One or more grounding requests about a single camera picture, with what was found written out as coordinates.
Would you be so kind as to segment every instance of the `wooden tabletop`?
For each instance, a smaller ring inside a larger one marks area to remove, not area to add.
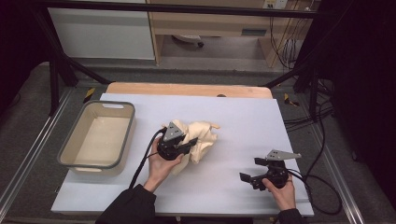
[[[273,98],[271,91],[264,87],[133,82],[111,83],[106,93]]]

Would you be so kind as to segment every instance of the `hand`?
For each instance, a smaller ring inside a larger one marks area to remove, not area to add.
[[[181,163],[181,159],[183,158],[183,154],[179,155],[174,161],[167,161],[158,155],[158,142],[160,138],[156,138],[152,143],[151,154],[156,153],[150,157],[148,157],[149,162],[149,175],[148,180],[146,181],[143,188],[150,192],[154,192],[156,188],[158,188],[161,183],[168,177],[172,168],[179,163]]]
[[[289,175],[288,181],[286,182],[285,187],[282,189],[275,187],[273,183],[267,178],[264,178],[262,183],[273,194],[280,211],[296,208],[294,185],[291,175]]]

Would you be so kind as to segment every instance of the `white container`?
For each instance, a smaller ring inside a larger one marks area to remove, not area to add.
[[[58,154],[58,162],[76,173],[118,175],[124,168],[135,127],[134,105],[90,101]]]

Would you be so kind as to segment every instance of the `white cloth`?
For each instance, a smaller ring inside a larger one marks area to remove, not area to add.
[[[219,129],[219,125],[207,121],[197,121],[186,125],[178,119],[174,119],[172,122],[181,131],[183,131],[184,134],[186,134],[184,140],[180,143],[181,145],[186,144],[191,139],[198,137],[198,141],[196,145],[191,148],[190,153],[184,155],[181,163],[172,169],[172,174],[177,175],[187,166],[189,161],[197,164],[199,160],[201,160],[202,157],[207,153],[210,147],[213,146],[213,144],[218,139],[218,135],[212,133],[211,131],[212,128]]]

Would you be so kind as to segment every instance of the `white table surface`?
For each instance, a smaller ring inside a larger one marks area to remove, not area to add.
[[[266,173],[266,167],[254,164],[255,157],[264,158],[272,149],[292,152],[276,100],[110,93],[103,94],[101,100],[131,102],[135,106],[136,128],[130,136],[125,169],[117,176],[69,171],[51,211],[104,211],[129,187],[152,135],[162,124],[180,119],[185,123],[217,123],[221,128],[213,133],[219,138],[198,164],[190,162],[179,175],[169,175],[155,191],[158,216],[259,217],[279,212],[271,193],[253,189],[239,178],[239,173]],[[295,160],[287,160],[286,166],[299,170]],[[148,167],[147,161],[136,184],[144,184]],[[296,178],[293,183],[297,208],[303,216],[313,216],[303,183]]]

